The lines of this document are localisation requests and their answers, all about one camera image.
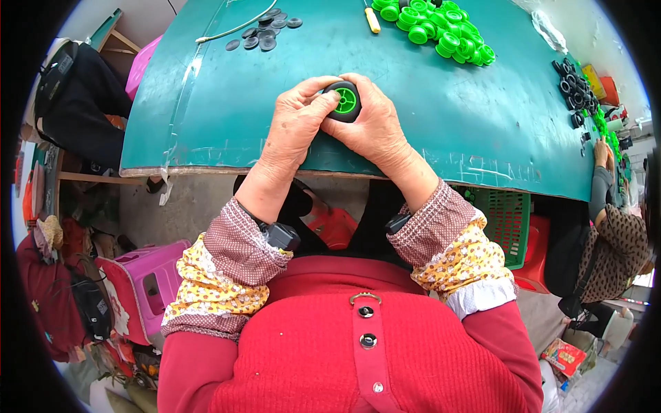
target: green tabletop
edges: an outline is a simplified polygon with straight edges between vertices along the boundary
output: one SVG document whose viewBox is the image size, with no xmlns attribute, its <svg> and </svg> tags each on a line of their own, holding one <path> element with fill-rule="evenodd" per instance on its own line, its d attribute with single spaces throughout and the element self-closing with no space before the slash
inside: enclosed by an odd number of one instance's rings
<svg viewBox="0 0 661 413">
<path fill-rule="evenodd" d="M 590 197 L 592 121 L 575 130 L 558 90 L 553 51 L 530 16 L 509 0 L 460 0 L 496 52 L 489 67 L 440 57 L 379 17 L 372 34 L 360 0 L 278 0 L 289 17 L 270 52 L 227 52 L 238 26 L 272 0 L 189 0 L 147 67 L 128 121 L 122 176 L 219 172 L 251 166 L 268 135 L 276 97 L 317 75 L 354 71 L 395 103 L 404 133 L 442 178 L 579 200 Z M 580 134 L 593 139 L 581 154 Z M 365 159 L 320 133 L 302 169 L 380 175 Z"/>
</svg>

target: red sweater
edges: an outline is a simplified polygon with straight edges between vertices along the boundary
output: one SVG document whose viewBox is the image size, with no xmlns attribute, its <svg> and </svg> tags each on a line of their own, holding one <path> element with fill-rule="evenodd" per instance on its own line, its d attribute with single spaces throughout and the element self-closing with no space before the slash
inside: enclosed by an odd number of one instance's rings
<svg viewBox="0 0 661 413">
<path fill-rule="evenodd" d="M 314 270 L 329 265 L 332 274 Z M 537 355 L 513 301 L 460 322 L 406 271 L 359 258 L 298 258 L 268 286 L 268 305 L 238 346 L 194 332 L 168 336 L 159 411 L 541 410 Z M 382 303 L 351 305 L 361 291 Z M 372 317 L 358 314 L 363 305 Z M 370 350 L 360 344 L 366 333 L 377 338 Z"/>
</svg>

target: orange box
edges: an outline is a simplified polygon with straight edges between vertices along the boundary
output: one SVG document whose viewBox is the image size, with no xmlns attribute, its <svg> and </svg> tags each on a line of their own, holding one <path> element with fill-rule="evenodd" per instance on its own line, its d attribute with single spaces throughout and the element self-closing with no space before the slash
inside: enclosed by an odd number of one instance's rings
<svg viewBox="0 0 661 413">
<path fill-rule="evenodd" d="M 576 373 L 576 369 L 585 360 L 585 357 L 585 352 L 571 344 L 563 342 L 559 338 L 553 340 L 541 354 L 541 358 L 548 361 L 553 367 L 569 378 Z"/>
</svg>

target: wrinkled hand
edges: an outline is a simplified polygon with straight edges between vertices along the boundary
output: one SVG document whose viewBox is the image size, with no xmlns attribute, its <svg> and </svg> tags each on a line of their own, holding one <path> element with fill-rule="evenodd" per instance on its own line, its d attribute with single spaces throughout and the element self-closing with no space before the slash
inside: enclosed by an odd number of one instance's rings
<svg viewBox="0 0 661 413">
<path fill-rule="evenodd" d="M 360 115 L 350 124 L 326 118 L 321 129 L 388 175 L 387 171 L 398 167 L 411 151 L 399 125 L 395 105 L 367 77 L 356 73 L 340 77 L 358 88 Z"/>
<path fill-rule="evenodd" d="M 276 170 L 293 173 L 307 156 L 307 148 L 319 131 L 326 115 L 337 107 L 340 95 L 331 91 L 321 94 L 335 76 L 312 77 L 278 96 L 271 128 L 260 161 Z"/>
<path fill-rule="evenodd" d="M 594 166 L 595 167 L 606 167 L 606 162 L 608 161 L 608 144 L 604 138 L 598 138 L 594 143 Z"/>
</svg>

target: green plastic crate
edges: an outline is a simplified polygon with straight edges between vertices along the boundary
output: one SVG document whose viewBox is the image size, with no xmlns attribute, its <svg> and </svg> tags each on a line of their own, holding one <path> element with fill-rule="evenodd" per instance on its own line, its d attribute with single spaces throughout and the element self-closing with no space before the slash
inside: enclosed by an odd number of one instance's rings
<svg viewBox="0 0 661 413">
<path fill-rule="evenodd" d="M 505 253 L 505 267 L 524 266 L 530 229 L 530 194 L 488 188 L 474 190 L 475 207 L 486 216 L 485 235 Z"/>
</svg>

